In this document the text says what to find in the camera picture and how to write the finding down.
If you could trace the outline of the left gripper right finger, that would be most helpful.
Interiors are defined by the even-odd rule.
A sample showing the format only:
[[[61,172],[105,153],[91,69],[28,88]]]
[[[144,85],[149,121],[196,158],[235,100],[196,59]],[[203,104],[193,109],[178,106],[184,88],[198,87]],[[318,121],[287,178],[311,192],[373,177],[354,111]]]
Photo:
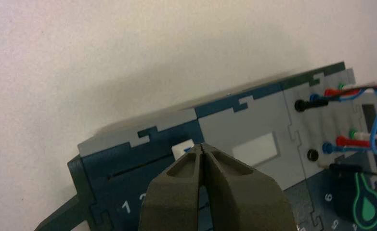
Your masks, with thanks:
[[[270,176],[206,143],[203,183],[215,231],[295,231],[291,204]]]

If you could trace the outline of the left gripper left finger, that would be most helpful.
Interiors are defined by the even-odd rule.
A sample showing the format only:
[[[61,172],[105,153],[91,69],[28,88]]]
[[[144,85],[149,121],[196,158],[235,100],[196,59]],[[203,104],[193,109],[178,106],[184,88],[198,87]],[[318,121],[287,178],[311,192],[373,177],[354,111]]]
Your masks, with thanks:
[[[203,149],[194,145],[147,188],[139,221],[141,231],[196,231]]]

